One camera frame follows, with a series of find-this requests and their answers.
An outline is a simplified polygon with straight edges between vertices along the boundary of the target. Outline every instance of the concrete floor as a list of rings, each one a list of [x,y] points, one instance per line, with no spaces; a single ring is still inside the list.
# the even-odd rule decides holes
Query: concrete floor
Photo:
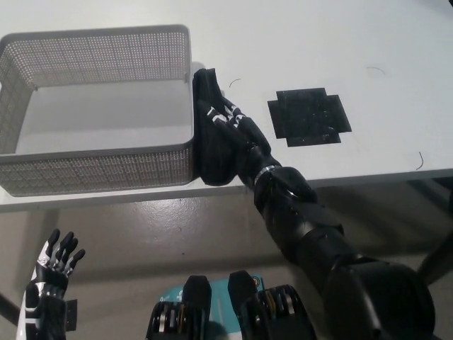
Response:
[[[435,198],[420,194],[426,189]],[[452,228],[442,209],[448,192],[432,182],[323,188],[321,201],[363,252],[416,268]],[[250,195],[161,200],[0,215],[0,291],[19,304],[34,261],[54,228],[76,233],[87,251],[67,298],[79,300],[76,339],[144,339],[150,312],[167,288],[190,274],[227,277],[241,268],[270,287],[296,287],[320,339],[331,339],[320,301],[304,274],[283,260]],[[436,334],[453,339],[453,274],[430,287]],[[0,318],[0,338],[16,330]]]

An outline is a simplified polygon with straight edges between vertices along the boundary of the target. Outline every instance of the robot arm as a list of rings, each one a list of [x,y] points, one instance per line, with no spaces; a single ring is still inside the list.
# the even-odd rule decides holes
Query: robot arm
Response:
[[[253,190],[273,240],[319,292],[335,339],[436,339],[432,298],[417,273],[351,246],[305,178],[272,157],[261,131],[239,108],[225,98],[224,105],[226,115],[197,102],[236,150],[237,173]]]
[[[69,276],[85,251],[81,249],[71,256],[78,244],[73,232],[54,249],[59,234],[58,229],[54,230],[36,261],[23,295],[16,340],[66,339],[64,294]]]

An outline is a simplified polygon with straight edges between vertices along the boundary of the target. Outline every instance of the plastic storage basket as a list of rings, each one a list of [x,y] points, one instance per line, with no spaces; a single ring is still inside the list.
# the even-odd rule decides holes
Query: plastic storage basket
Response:
[[[13,196],[193,179],[181,25],[20,33],[0,42],[0,186]]]

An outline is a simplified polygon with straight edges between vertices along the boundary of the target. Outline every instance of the black cloth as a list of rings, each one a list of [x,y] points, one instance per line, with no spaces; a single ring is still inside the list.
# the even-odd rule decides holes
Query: black cloth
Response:
[[[207,185],[223,186],[231,182],[237,174],[236,154],[225,137],[208,121],[206,113],[197,107],[197,102],[202,100],[219,113],[227,114],[215,69],[200,69],[194,74],[193,98],[197,174]]]

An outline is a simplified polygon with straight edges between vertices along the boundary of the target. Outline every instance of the white table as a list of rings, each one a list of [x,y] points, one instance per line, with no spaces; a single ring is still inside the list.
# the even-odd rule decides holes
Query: white table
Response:
[[[193,61],[217,69],[226,97],[260,126],[274,157],[314,186],[453,176],[448,0],[15,0],[2,4],[0,35],[171,23],[189,27]],[[340,95],[352,132],[340,144],[288,148],[275,139],[267,102],[276,91],[315,87]],[[30,198],[0,190],[0,212],[244,191],[237,178],[221,188],[197,179]]]

